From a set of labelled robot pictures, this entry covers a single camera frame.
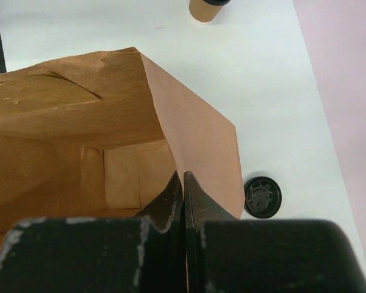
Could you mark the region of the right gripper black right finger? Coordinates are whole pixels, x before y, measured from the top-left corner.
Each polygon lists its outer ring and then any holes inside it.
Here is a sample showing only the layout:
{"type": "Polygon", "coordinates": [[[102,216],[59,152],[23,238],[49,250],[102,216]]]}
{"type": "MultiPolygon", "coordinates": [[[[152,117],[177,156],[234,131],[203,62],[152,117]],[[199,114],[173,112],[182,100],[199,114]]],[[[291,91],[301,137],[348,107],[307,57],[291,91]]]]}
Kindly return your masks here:
{"type": "Polygon", "coordinates": [[[239,220],[184,175],[189,292],[366,292],[351,244],[327,220],[239,220]]]}

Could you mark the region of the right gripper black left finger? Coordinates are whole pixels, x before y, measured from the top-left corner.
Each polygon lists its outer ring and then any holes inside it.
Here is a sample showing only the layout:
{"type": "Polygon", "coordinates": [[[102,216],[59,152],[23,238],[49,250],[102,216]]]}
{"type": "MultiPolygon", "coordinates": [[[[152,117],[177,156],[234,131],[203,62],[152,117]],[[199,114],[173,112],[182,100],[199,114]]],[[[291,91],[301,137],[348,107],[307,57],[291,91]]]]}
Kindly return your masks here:
{"type": "Polygon", "coordinates": [[[0,292],[168,292],[177,278],[178,175],[132,217],[28,218],[0,249],[0,292]]]}

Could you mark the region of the brown paper bag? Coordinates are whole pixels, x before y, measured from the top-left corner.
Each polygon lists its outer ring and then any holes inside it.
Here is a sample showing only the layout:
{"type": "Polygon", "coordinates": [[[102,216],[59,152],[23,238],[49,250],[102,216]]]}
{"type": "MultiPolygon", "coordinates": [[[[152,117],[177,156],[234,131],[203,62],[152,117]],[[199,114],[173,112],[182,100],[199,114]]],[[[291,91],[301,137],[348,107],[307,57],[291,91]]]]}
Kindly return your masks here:
{"type": "Polygon", "coordinates": [[[28,218],[132,217],[184,175],[234,218],[244,202],[235,126],[135,48],[0,74],[0,249],[28,218]]]}

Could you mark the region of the brown paper coffee cup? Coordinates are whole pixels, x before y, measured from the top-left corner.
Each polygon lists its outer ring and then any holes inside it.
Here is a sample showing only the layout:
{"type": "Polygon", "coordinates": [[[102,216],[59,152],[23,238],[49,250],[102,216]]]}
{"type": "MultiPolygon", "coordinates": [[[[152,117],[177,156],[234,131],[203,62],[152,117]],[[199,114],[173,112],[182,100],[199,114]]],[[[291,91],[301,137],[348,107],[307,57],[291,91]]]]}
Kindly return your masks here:
{"type": "Polygon", "coordinates": [[[202,23],[212,21],[222,8],[222,5],[212,5],[203,0],[190,0],[188,6],[191,16],[202,23]]]}

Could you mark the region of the black plastic cup lid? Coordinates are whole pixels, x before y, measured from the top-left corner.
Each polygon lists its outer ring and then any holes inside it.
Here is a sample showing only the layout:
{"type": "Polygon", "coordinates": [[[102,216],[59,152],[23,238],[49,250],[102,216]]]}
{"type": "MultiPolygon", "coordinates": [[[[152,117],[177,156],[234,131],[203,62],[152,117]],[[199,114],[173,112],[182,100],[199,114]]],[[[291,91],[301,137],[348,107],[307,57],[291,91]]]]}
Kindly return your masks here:
{"type": "Polygon", "coordinates": [[[204,0],[204,2],[213,6],[224,6],[228,4],[231,0],[204,0]]]}
{"type": "Polygon", "coordinates": [[[257,219],[272,218],[280,209],[282,192],[272,178],[257,176],[244,184],[245,211],[257,219]]]}

